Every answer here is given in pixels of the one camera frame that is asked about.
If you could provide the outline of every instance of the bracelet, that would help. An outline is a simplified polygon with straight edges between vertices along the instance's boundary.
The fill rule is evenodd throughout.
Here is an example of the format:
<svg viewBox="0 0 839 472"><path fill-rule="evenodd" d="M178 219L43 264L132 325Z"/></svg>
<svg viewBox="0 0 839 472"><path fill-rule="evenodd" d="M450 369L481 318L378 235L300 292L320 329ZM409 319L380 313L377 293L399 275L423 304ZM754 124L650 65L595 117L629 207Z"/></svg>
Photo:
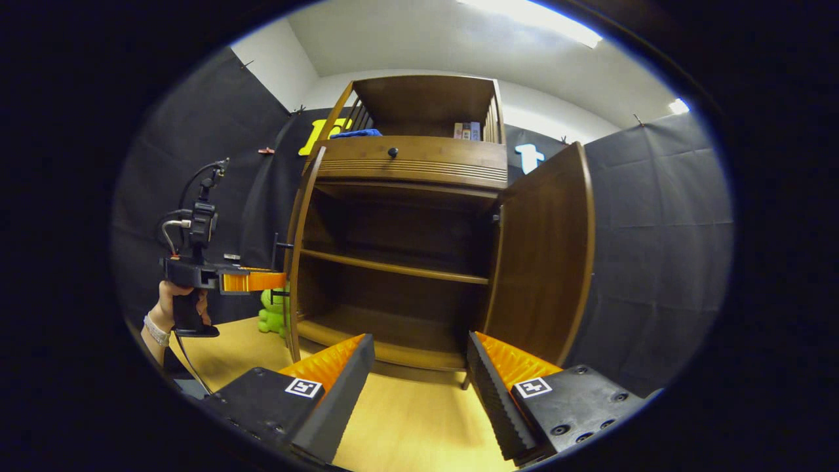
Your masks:
<svg viewBox="0 0 839 472"><path fill-rule="evenodd" d="M149 315L146 315L146 317L143 318L143 323L149 330L149 334L152 335L152 338L154 338L154 340L157 341L158 344L160 344L163 347L169 346L169 336L171 336L172 333L165 333L164 330L158 328L158 326L154 324L152 318L150 318Z"/></svg>

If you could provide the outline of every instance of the ceiling light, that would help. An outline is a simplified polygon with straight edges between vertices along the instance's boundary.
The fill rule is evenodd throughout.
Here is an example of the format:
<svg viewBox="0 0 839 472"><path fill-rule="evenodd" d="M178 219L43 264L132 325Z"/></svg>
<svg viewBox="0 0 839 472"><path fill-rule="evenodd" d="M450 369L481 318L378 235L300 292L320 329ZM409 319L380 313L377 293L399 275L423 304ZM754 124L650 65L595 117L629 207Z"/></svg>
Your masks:
<svg viewBox="0 0 839 472"><path fill-rule="evenodd" d="M681 115L682 113L688 113L690 108L687 107L686 103L682 102L681 98L676 98L676 101L670 104L670 110L677 115Z"/></svg>
<svg viewBox="0 0 839 472"><path fill-rule="evenodd" d="M457 0L488 12L501 13L510 18L537 28L553 29L574 41L594 49L602 39L599 34L576 21L560 15L550 8L527 0Z"/></svg>

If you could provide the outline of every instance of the green plush toy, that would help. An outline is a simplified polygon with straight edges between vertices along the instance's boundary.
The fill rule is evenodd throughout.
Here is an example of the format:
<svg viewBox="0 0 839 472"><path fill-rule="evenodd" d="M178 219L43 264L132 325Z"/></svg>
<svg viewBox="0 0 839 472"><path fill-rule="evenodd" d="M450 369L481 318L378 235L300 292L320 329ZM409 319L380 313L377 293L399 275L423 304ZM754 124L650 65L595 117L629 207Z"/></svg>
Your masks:
<svg viewBox="0 0 839 472"><path fill-rule="evenodd" d="M285 285L285 291L289 291L289 284ZM259 310L259 331L267 333L274 331L285 338L285 320L289 317L289 299L286 296L274 296L272 303L271 290L263 290L263 310Z"/></svg>

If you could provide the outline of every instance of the wooden cabinet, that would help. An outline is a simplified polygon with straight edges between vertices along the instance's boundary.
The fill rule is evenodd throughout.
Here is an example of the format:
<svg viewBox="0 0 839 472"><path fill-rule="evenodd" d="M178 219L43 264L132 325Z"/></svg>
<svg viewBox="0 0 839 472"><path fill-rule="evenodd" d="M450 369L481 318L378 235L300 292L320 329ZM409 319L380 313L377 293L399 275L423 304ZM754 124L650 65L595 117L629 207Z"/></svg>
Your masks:
<svg viewBox="0 0 839 472"><path fill-rule="evenodd" d="M299 337L332 345L372 333L379 360L462 370L469 330L564 359L594 251L585 154L574 143L507 187L501 117L495 81L350 83L289 225L293 359ZM338 118L384 136L328 139ZM451 137L455 122L472 121L481 140Z"/></svg>

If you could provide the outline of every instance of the white wall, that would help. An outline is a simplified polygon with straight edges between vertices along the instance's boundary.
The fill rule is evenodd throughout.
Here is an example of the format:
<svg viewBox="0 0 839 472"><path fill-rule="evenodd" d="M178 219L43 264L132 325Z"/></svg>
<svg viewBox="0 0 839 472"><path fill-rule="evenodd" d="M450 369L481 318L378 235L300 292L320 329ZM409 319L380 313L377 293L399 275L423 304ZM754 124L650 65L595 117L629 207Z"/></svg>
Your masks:
<svg viewBox="0 0 839 472"><path fill-rule="evenodd" d="M248 69L289 111L300 107L303 96L318 80L286 18L257 29L230 47L243 64L253 61Z"/></svg>
<svg viewBox="0 0 839 472"><path fill-rule="evenodd" d="M387 69L337 74L321 77L306 92L302 103L309 109L332 108L351 80L421 74L471 75L450 71L413 69ZM535 131L553 139L562 139L563 136L566 136L568 142L580 141L583 144L620 131L620 128L594 113L557 97L535 91L532 88L505 81L498 81L498 88L501 92L502 112L506 124Z"/></svg>

